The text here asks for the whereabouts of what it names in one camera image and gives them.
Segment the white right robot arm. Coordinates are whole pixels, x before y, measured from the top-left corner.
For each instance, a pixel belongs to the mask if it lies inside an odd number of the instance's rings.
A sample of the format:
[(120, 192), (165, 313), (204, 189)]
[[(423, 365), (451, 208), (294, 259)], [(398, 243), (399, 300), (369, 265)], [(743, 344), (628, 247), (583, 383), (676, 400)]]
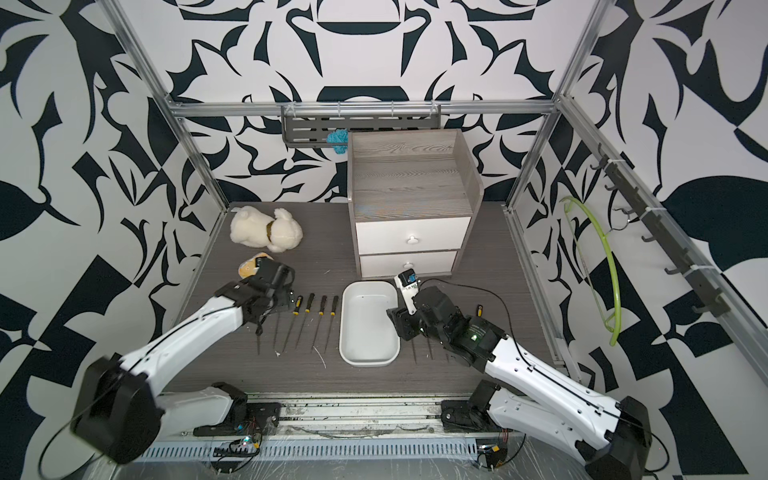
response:
[(486, 375), (468, 402), (476, 417), (533, 437), (580, 463), (593, 479), (640, 479), (652, 446), (647, 407), (616, 400), (540, 361), (512, 334), (464, 314), (427, 287), (387, 316), (403, 340), (439, 343), (460, 364)]

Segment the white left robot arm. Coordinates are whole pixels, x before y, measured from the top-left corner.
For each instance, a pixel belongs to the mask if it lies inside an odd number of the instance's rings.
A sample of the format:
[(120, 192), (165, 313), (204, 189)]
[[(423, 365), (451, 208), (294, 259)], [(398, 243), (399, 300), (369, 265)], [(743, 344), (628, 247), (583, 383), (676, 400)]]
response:
[(85, 371), (69, 430), (118, 464), (139, 458), (156, 440), (197, 428), (245, 432), (246, 394), (225, 382), (168, 393), (166, 386), (219, 340), (246, 324), (263, 332), (272, 313), (293, 300), (292, 267), (261, 258), (255, 274), (232, 281), (187, 319), (123, 356), (94, 361)]

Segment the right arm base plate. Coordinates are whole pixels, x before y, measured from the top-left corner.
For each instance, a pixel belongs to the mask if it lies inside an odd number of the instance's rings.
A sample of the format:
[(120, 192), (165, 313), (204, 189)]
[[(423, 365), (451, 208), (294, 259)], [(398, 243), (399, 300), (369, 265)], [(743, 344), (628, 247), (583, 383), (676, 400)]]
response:
[(440, 403), (440, 420), (448, 432), (496, 432), (518, 433), (518, 429), (503, 428), (489, 414), (490, 403), (473, 403), (470, 400), (443, 400)]

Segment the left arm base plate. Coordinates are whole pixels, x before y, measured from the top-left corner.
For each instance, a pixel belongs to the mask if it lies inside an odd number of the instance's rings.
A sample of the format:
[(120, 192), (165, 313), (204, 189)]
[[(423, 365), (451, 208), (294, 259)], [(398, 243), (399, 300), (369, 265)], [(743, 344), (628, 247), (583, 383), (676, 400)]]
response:
[(234, 404), (225, 419), (216, 425), (197, 427), (195, 437), (247, 436), (269, 434), (279, 425), (282, 404), (256, 402)]

